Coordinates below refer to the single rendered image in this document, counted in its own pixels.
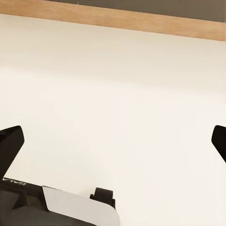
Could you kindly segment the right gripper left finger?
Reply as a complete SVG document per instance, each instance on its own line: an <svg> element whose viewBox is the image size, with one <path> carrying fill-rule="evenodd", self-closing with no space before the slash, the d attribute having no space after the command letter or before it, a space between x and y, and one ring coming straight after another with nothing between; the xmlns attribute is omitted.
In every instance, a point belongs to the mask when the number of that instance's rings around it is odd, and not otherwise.
<svg viewBox="0 0 226 226"><path fill-rule="evenodd" d="M24 133L20 125L0 130L0 181L24 145Z"/></svg>

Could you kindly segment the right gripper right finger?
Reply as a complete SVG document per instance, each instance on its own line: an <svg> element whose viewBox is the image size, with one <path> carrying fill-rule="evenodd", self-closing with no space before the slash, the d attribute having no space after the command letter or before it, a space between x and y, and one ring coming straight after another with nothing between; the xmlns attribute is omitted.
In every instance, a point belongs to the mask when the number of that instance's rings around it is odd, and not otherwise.
<svg viewBox="0 0 226 226"><path fill-rule="evenodd" d="M226 127L216 125L212 134L212 143L226 163Z"/></svg>

